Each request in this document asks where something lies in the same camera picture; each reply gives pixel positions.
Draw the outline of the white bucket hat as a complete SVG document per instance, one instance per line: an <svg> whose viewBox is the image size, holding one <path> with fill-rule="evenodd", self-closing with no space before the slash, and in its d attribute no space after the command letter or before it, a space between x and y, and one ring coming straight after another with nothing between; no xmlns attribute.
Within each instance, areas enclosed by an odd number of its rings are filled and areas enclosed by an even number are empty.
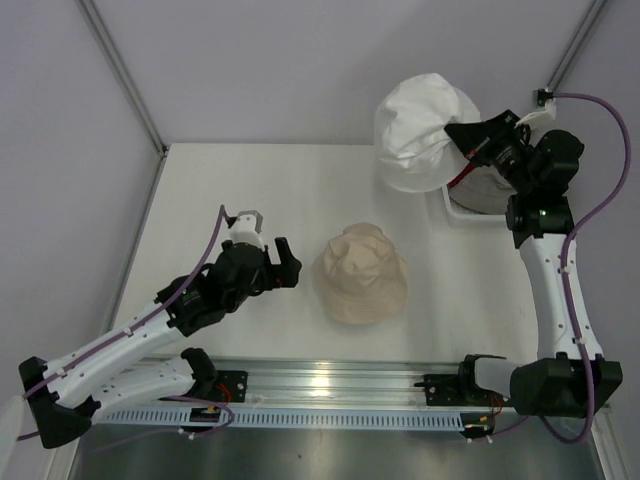
<svg viewBox="0 0 640 480"><path fill-rule="evenodd" d="M480 120L473 101L443 76L428 73L402 81L374 115L379 176L404 193L426 193L446 186L468 161L445 127Z"/></svg>

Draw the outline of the grey bucket hat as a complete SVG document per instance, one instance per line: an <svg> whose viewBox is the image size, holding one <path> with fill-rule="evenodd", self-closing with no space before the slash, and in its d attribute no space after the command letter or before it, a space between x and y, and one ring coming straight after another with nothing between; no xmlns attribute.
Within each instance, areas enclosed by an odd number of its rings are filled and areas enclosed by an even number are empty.
<svg viewBox="0 0 640 480"><path fill-rule="evenodd" d="M493 167L476 168L449 187L449 196L454 202L486 215L503 215L514 194L515 190Z"/></svg>

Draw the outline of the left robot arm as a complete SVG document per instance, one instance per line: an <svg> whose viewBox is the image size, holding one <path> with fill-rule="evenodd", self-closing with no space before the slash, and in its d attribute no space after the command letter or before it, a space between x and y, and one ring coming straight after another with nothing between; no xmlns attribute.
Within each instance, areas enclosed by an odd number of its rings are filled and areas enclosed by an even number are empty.
<svg viewBox="0 0 640 480"><path fill-rule="evenodd" d="M219 323L250 297L296 287L301 262L286 238L276 238L275 247L278 263L265 247L226 240L214 262L200 260L124 326L57 360L23 361L19 375L42 446L64 446L98 420L147 401L210 400L218 372L201 348L188 348L156 367L136 364Z"/></svg>

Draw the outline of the red bucket hat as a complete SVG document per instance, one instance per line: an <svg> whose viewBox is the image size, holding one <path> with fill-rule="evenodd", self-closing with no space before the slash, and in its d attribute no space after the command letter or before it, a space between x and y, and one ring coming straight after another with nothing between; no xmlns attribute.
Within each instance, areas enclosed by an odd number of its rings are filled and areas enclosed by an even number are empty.
<svg viewBox="0 0 640 480"><path fill-rule="evenodd" d="M448 184L447 184L447 188L448 189L452 189L455 188L462 180L464 180L471 172L473 172L475 169L477 168L476 165L474 165L473 163L469 162L464 168L463 170L454 178L452 179Z"/></svg>

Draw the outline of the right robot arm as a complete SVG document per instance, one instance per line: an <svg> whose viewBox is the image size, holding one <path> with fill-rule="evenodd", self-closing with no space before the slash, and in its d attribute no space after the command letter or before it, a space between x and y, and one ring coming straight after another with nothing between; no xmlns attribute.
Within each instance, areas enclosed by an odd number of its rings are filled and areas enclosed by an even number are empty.
<svg viewBox="0 0 640 480"><path fill-rule="evenodd" d="M477 404L491 392L521 415L587 418L623 380L605 359L591 328L576 267L575 224L566 192L577 174L582 142L551 130L536 145L511 111L477 123L450 123L446 134L474 166L493 167L514 189L506 224L525 265L538 325L535 361L468 355L459 366L457 395Z"/></svg>

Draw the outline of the beige bucket hat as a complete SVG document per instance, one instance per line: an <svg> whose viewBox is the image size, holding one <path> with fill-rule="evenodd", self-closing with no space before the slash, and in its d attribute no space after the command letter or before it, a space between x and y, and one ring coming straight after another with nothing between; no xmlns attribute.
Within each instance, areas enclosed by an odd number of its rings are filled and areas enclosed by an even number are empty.
<svg viewBox="0 0 640 480"><path fill-rule="evenodd" d="M330 239L311 273L324 309L345 324L389 320L408 300L407 263L374 224L350 225Z"/></svg>

